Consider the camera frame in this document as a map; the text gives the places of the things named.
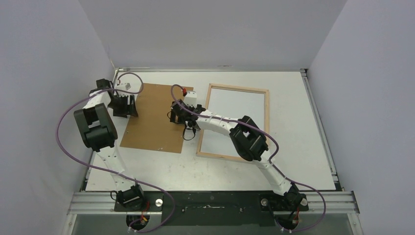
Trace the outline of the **brown frame backing board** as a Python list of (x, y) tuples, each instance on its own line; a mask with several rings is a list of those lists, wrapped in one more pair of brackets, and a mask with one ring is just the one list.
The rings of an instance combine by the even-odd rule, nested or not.
[(182, 125), (170, 122), (173, 98), (170, 85), (145, 83), (136, 98), (138, 117), (128, 120), (120, 146), (126, 148), (181, 153)]

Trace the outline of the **light wooden picture frame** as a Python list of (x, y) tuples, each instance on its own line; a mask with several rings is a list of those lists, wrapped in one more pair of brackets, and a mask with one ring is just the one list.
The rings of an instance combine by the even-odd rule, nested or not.
[[(269, 91), (259, 88), (210, 84), (205, 108), (227, 118), (249, 116), (259, 129), (269, 131)], [(238, 156), (231, 139), (210, 130), (199, 132), (196, 155), (229, 161), (244, 162)]]

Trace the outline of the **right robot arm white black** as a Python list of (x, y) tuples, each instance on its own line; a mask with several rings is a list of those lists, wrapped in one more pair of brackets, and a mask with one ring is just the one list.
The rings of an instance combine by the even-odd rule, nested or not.
[(289, 210), (300, 204), (303, 197), (297, 186), (279, 173), (269, 163), (271, 155), (267, 138), (249, 116), (230, 118), (216, 115), (198, 104), (195, 108), (179, 99), (172, 102), (170, 121), (184, 124), (193, 130), (209, 130), (231, 139), (237, 154), (248, 162), (253, 162), (267, 179), (273, 193), (277, 194), (277, 205)]

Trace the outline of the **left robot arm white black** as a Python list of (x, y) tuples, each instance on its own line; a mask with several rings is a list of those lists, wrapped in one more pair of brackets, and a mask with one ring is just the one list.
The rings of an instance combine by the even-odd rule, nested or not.
[(140, 211), (145, 207), (146, 197), (120, 155), (113, 122), (113, 117), (138, 117), (135, 96), (130, 83), (100, 79), (96, 85), (97, 88), (90, 91), (86, 105), (74, 111), (78, 130), (84, 145), (92, 149), (110, 170), (117, 204)]

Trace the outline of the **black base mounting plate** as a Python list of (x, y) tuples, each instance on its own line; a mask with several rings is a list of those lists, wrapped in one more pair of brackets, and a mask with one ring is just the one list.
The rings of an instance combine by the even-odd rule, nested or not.
[(114, 211), (126, 212), (128, 221), (143, 215), (148, 223), (159, 215), (166, 226), (273, 226), (276, 220), (287, 221), (308, 211), (304, 199), (305, 194), (293, 192), (280, 196), (272, 191), (172, 191), (167, 196), (146, 191), (137, 206), (115, 202)]

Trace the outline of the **aluminium front rail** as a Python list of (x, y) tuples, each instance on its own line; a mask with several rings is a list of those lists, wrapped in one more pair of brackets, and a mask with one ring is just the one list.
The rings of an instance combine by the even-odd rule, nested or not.
[[(323, 200), (326, 203), (327, 213), (356, 213), (360, 210), (352, 191), (322, 191), (323, 197), (316, 192), (304, 192), (309, 205), (310, 213), (323, 211)], [(115, 201), (110, 198), (109, 192), (76, 192), (67, 214), (117, 214)]]

